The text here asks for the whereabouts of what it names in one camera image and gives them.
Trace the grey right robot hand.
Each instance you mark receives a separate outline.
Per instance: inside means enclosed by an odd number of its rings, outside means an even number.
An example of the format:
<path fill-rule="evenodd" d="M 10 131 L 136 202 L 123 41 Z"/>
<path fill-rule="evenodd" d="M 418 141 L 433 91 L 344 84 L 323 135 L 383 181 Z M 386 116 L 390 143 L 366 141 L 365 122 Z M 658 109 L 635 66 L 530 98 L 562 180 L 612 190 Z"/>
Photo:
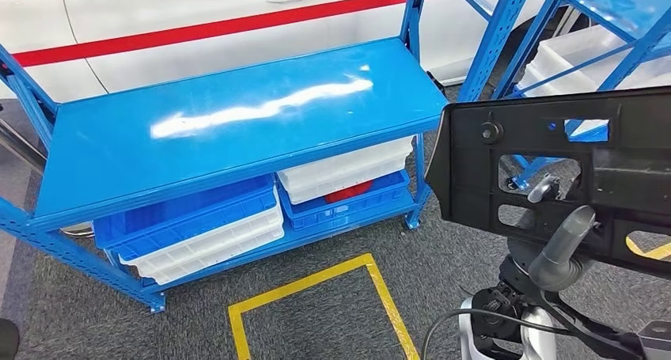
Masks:
<path fill-rule="evenodd" d="M 560 292 L 576 283 L 591 261 L 575 252 L 594 227 L 595 210 L 587 205 L 571 212 L 543 247 L 509 238 L 507 246 L 514 263 L 538 288 Z"/>

